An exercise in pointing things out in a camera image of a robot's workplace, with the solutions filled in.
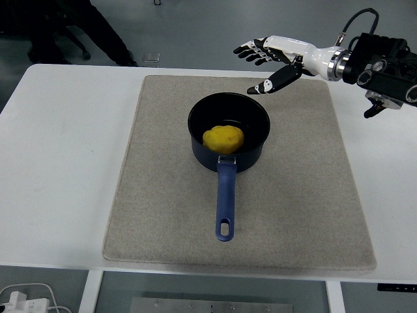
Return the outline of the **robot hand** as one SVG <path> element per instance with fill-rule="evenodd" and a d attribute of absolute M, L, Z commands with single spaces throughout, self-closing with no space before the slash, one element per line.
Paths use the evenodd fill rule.
<path fill-rule="evenodd" d="M 307 42 L 272 35 L 246 42 L 234 49 L 233 53 L 257 66 L 271 61 L 284 64 L 265 81 L 247 90 L 249 95 L 262 95 L 287 87 L 303 74 L 338 81 L 336 63 L 342 51 L 337 46 L 317 48 Z"/>

